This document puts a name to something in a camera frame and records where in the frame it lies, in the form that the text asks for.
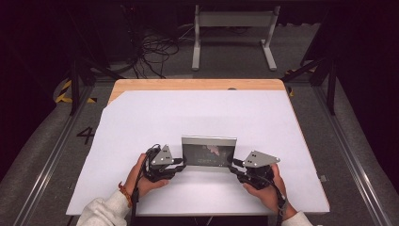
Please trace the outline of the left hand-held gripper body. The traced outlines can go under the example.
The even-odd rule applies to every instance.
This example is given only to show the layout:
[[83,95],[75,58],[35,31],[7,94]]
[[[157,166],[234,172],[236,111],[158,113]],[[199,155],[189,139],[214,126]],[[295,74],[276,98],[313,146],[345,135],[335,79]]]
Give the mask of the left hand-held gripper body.
[[169,166],[175,165],[168,145],[161,147],[153,145],[146,151],[147,159],[143,167],[143,175],[149,181],[155,183],[160,180],[170,180],[175,176],[176,170]]

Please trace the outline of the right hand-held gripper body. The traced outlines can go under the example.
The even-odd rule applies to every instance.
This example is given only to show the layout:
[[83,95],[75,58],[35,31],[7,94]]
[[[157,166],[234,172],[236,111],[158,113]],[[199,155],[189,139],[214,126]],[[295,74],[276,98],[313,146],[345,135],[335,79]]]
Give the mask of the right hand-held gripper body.
[[280,159],[273,155],[252,151],[244,161],[240,162],[240,167],[245,168],[246,171],[238,173],[238,180],[240,183],[247,183],[257,190],[271,186],[274,179],[271,165],[279,161]]

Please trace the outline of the black square sheet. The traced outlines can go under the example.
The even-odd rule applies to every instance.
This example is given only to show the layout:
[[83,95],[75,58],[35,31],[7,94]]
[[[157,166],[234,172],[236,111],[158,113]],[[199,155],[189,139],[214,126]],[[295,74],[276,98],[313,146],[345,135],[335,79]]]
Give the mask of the black square sheet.
[[230,167],[236,142],[236,137],[183,136],[184,164],[190,167]]

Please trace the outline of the person's left hand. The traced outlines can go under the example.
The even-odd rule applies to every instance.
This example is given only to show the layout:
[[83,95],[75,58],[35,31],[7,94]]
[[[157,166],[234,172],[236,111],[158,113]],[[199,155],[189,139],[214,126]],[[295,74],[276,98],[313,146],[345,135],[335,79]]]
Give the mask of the person's left hand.
[[123,186],[125,187],[129,195],[133,195],[134,190],[137,188],[139,192],[139,197],[142,198],[152,190],[161,188],[168,184],[168,180],[160,180],[153,183],[147,178],[141,176],[141,165],[143,164],[145,159],[146,155],[142,153],[127,176],[127,179]]

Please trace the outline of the person's right hand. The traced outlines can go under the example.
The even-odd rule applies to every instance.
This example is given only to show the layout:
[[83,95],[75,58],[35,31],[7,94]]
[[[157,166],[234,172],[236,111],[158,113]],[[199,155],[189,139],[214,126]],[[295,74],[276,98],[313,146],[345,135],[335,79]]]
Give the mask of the person's right hand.
[[[279,175],[279,167],[277,164],[272,164],[271,169],[273,170],[274,173],[274,185],[279,189],[279,191],[286,196],[286,187],[284,184],[283,179]],[[279,199],[278,199],[278,193],[276,189],[272,186],[257,190],[253,186],[249,184],[243,184],[243,188],[252,196],[257,197],[261,203],[271,210],[274,214],[279,213]],[[297,211],[294,209],[294,207],[290,204],[286,204],[285,212],[282,215],[282,220],[289,219],[293,217]]]

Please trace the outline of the white board sheet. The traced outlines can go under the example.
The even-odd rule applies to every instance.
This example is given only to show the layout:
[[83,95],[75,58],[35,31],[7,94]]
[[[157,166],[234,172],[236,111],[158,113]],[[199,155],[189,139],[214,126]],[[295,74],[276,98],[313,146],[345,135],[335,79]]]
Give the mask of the white board sheet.
[[[138,157],[152,145],[182,154],[183,136],[234,137],[234,156],[253,151],[279,158],[288,200],[296,209],[323,214],[330,206],[291,102],[283,90],[125,91],[103,111],[67,212],[82,213],[108,198]],[[137,205],[140,216],[266,215],[227,169],[187,167]]]

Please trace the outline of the black metal stand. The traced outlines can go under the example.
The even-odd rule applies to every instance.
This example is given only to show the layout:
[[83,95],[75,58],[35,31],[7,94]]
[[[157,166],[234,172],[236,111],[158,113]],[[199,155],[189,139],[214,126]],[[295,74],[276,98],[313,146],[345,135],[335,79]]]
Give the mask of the black metal stand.
[[80,93],[79,82],[83,82],[84,88],[93,87],[96,82],[96,73],[91,70],[92,68],[114,80],[122,79],[122,76],[110,71],[101,63],[103,47],[85,9],[68,6],[62,9],[65,21],[62,32],[66,39],[65,47],[71,63],[69,79],[72,83],[72,110],[70,115],[74,116],[82,103],[87,101]]
[[335,101],[335,88],[336,88],[336,64],[333,58],[322,57],[320,59],[313,60],[299,69],[286,73],[282,78],[282,82],[288,82],[302,75],[303,73],[314,69],[314,73],[309,79],[310,84],[313,87],[319,87],[322,83],[327,80],[327,109],[329,113],[334,116],[334,101]]

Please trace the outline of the white metal stand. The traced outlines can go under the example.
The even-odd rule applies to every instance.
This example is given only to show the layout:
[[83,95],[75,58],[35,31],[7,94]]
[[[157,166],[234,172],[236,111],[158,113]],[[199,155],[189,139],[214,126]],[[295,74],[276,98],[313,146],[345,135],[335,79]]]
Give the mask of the white metal stand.
[[277,64],[270,49],[270,43],[279,17],[280,6],[264,11],[203,11],[199,5],[195,7],[194,47],[192,70],[200,69],[200,29],[202,27],[266,27],[266,38],[260,40],[269,70],[275,72]]

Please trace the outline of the aluminium floor rail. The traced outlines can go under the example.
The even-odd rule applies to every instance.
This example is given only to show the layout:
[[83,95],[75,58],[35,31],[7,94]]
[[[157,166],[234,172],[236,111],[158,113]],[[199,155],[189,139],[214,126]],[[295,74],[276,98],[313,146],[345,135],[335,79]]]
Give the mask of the aluminium floor rail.
[[47,161],[43,169],[41,170],[39,176],[37,177],[33,188],[31,189],[27,199],[24,202],[22,209],[20,210],[18,216],[14,220],[13,226],[27,226],[29,220],[31,219],[33,213],[38,206],[40,199],[48,186],[53,173],[56,169],[58,161],[63,154],[65,147],[67,145],[67,141],[69,136],[72,133],[72,128],[77,122],[77,119],[83,108],[85,106],[86,101],[89,98],[89,95],[93,91],[93,87],[88,86],[82,89],[81,96],[79,98],[80,103],[76,106],[74,113],[69,116],[63,126],[60,136],[58,137],[54,148],[52,149]]
[[336,138],[340,143],[340,151],[343,156],[346,166],[349,168],[352,178],[358,188],[360,196],[362,197],[375,226],[392,226],[386,211],[384,210],[381,201],[377,197],[375,190],[366,174],[359,159],[353,153],[346,136],[343,132],[338,119],[333,116],[327,107],[327,96],[319,87],[314,87],[313,92],[319,104],[323,108],[325,115],[334,131]]

